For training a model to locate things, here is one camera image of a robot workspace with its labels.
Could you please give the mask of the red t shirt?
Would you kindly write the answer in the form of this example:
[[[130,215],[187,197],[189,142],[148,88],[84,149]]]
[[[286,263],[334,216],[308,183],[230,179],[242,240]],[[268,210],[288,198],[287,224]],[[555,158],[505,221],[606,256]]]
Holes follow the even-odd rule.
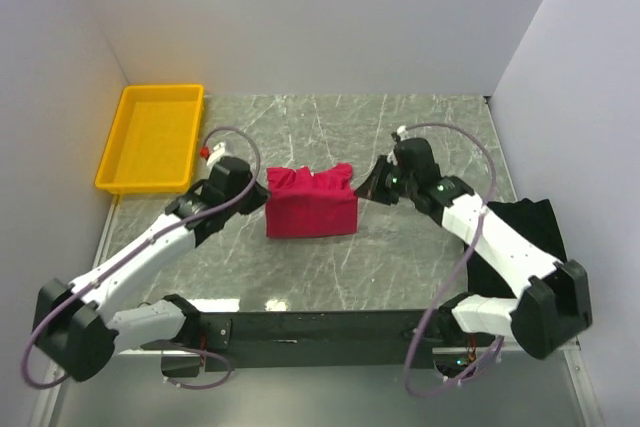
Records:
[[[291,239],[356,233],[358,198],[350,185],[352,175],[353,167],[348,163],[321,172],[312,172],[307,166],[269,167],[266,236]]]

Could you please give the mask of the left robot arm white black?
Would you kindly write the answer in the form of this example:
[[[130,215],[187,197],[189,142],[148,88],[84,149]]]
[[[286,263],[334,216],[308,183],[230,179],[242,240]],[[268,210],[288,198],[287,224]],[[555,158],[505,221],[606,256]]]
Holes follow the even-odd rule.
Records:
[[[166,264],[199,247],[234,215],[261,208],[268,197],[246,161],[222,156],[210,164],[207,178],[172,200],[113,257],[69,283],[53,279],[43,286],[30,346],[82,382],[124,350],[159,341],[179,349],[198,345],[201,313],[183,297],[167,295],[131,310],[122,305]]]

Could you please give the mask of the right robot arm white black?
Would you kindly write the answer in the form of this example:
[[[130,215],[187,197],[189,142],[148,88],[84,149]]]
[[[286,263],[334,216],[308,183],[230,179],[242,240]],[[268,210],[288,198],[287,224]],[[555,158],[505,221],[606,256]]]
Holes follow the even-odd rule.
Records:
[[[384,205],[409,199],[415,209],[462,240],[506,283],[508,298],[465,292],[429,308],[414,330],[460,346],[473,334],[514,340],[544,359],[593,324],[588,275],[575,260],[563,261],[519,234],[456,176],[444,176],[423,138],[396,143],[381,155],[357,197]]]

